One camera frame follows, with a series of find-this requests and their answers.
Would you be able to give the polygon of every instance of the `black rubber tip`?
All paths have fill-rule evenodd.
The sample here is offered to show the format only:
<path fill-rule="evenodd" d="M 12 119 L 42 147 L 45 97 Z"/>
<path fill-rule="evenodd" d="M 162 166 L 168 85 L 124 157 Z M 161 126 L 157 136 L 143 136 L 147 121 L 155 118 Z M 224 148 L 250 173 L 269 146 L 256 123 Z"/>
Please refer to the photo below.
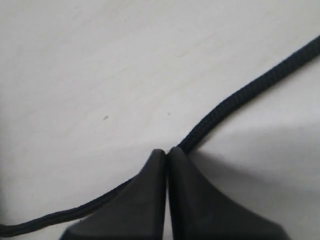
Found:
<path fill-rule="evenodd" d="M 166 155 L 154 150 L 140 173 L 103 208 L 69 227 L 61 240 L 162 240 Z"/>
<path fill-rule="evenodd" d="M 288 240 L 281 226 L 217 190 L 174 147 L 168 154 L 169 203 L 175 240 Z"/>

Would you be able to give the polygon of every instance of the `black cord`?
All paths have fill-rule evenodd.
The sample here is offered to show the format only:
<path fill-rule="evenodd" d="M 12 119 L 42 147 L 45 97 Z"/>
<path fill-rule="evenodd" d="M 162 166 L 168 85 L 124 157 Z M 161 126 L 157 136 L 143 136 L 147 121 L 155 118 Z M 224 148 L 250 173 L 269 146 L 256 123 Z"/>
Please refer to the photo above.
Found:
<path fill-rule="evenodd" d="M 287 59 L 250 82 L 207 114 L 192 131 L 179 143 L 186 154 L 190 153 L 202 139 L 225 118 L 246 103 L 263 93 L 276 83 L 292 74 L 320 54 L 320 36 L 293 53 Z M 59 211 L 18 225 L 0 224 L 0 237 L 14 237 L 40 230 L 42 228 L 83 218 L 118 196 L 131 182 L 132 178 L 106 194 L 76 208 Z"/>
<path fill-rule="evenodd" d="M 178 147 L 186 154 L 190 153 L 204 137 L 224 119 L 253 100 L 259 94 L 313 60 L 319 54 L 320 36 L 223 100 L 191 130 L 191 132 L 179 143 Z"/>
<path fill-rule="evenodd" d="M 133 178 L 125 181 L 111 191 L 90 202 L 85 203 L 84 205 L 69 210 L 57 211 L 18 225 L 0 224 L 0 237 L 11 238 L 18 235 L 32 233 L 48 226 L 86 217 L 118 196 L 119 193 L 121 193 L 121 191 L 132 181 L 132 179 Z"/>

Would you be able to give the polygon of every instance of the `black plastic piece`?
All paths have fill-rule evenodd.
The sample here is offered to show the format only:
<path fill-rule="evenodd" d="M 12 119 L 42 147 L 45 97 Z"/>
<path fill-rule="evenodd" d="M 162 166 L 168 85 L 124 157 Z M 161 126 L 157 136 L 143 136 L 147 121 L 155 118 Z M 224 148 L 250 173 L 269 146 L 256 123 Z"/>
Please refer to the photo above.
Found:
<path fill-rule="evenodd" d="M 165 205 L 166 155 L 157 149 L 118 197 L 69 227 L 61 240 L 162 240 Z"/>
<path fill-rule="evenodd" d="M 175 240 L 288 240 L 281 226 L 217 190 L 178 147 L 168 154 Z"/>

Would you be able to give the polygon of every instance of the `black object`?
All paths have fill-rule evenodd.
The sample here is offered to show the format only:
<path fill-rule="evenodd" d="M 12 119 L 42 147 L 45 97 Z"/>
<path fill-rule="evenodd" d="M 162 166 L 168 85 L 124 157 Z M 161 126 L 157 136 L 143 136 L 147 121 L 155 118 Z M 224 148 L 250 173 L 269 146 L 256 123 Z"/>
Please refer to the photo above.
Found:
<path fill-rule="evenodd" d="M 178 147 L 181 148 L 185 154 L 190 153 L 202 139 L 225 118 L 261 93 L 285 79 L 288 75 L 312 61 L 319 54 L 320 36 L 316 37 L 278 65 L 222 101 L 192 129 L 192 131 L 178 144 Z M 69 222 L 88 216 L 102 208 L 105 204 L 108 204 L 111 200 L 117 198 L 132 180 L 133 179 L 131 178 L 104 195 L 78 207 L 47 214 L 17 225 L 0 224 L 0 237 L 9 238 L 27 234 L 51 225 Z"/>
<path fill-rule="evenodd" d="M 153 150 L 132 182 L 109 204 L 69 227 L 61 240 L 162 240 L 166 155 Z"/>
<path fill-rule="evenodd" d="M 217 190 L 178 147 L 168 154 L 169 202 L 175 240 L 288 240 L 277 224 Z"/>
<path fill-rule="evenodd" d="M 118 197 L 69 227 L 60 240 L 161 240 L 165 165 L 175 240 L 289 240 L 279 225 L 238 205 L 211 185 L 178 147 L 167 156 L 154 150 Z"/>

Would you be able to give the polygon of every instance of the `white surface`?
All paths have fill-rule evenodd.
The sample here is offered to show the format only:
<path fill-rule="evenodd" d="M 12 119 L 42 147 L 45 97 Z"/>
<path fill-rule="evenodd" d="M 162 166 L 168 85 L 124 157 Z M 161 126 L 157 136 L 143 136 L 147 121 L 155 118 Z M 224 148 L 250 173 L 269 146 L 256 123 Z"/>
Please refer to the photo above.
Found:
<path fill-rule="evenodd" d="M 319 33 L 318 0 L 1 0 L 1 222 L 109 191 Z M 293 240 L 320 236 L 319 77 L 317 59 L 195 153 Z M 12 239 L 57 240 L 68 224 Z"/>

